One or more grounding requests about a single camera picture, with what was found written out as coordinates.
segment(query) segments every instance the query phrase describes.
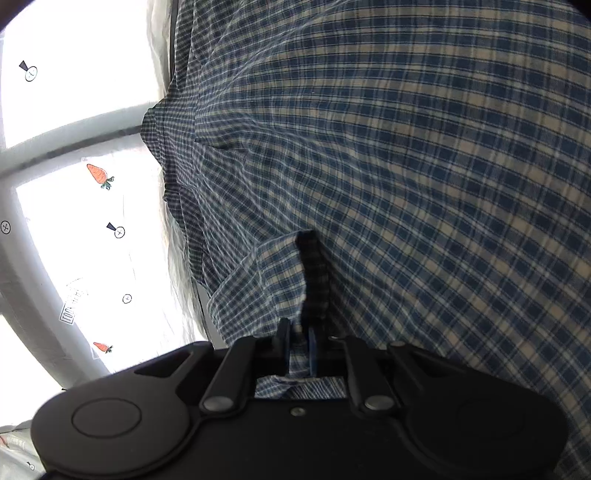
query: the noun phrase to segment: black plastic mount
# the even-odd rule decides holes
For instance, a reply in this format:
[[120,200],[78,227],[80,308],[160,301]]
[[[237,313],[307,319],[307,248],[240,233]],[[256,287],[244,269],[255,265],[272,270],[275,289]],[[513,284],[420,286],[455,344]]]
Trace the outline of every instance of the black plastic mount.
[[311,373],[343,377],[348,398],[255,398],[256,379],[287,374],[289,337],[282,319],[271,338],[193,343],[54,397],[31,428],[46,478],[538,480],[566,444],[541,395],[314,322]]

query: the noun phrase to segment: screw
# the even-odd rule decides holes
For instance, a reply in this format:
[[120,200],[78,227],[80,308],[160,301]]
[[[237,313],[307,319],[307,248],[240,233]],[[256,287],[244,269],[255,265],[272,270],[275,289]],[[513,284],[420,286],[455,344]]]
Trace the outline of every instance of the screw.
[[394,406],[394,399],[386,395],[373,395],[365,400],[365,406],[374,411],[389,410]]
[[234,402],[231,398],[222,396],[209,397],[203,402],[203,408],[205,408],[205,410],[216,413],[222,413],[231,410],[233,406]]
[[302,407],[293,407],[290,410],[290,413],[294,417],[303,417],[304,415],[306,415],[306,409],[305,408],[302,408]]

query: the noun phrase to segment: carrot print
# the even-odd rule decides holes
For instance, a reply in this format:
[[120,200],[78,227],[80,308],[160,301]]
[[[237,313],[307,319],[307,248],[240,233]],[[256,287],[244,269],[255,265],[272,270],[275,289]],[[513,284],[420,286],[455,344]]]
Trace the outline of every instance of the carrot print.
[[106,346],[104,343],[96,343],[94,342],[95,347],[97,347],[101,352],[104,353],[111,353],[113,351],[113,345]]
[[111,184],[109,182],[113,181],[115,177],[107,178],[107,172],[105,172],[102,168],[91,165],[90,163],[86,164],[86,168],[90,170],[90,173],[92,173],[92,177],[96,180],[96,182],[100,183],[100,188],[106,188],[107,190],[111,189]]

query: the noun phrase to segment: metal pin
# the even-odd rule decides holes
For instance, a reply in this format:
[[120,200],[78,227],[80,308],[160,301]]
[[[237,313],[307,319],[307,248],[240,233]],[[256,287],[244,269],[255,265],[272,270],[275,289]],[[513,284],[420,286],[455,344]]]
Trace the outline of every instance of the metal pin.
[[373,395],[365,400],[365,406],[374,411],[389,410],[394,406],[394,399],[386,395]]

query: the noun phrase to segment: plaid shirt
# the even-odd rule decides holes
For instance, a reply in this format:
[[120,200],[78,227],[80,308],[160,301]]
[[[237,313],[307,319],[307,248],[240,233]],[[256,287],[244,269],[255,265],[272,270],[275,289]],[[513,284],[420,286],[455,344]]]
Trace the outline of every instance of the plaid shirt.
[[[590,26],[564,0],[182,2],[142,134],[224,340],[314,314],[462,361],[560,405],[557,472],[590,478]],[[258,395],[343,395],[308,371],[297,343]]]

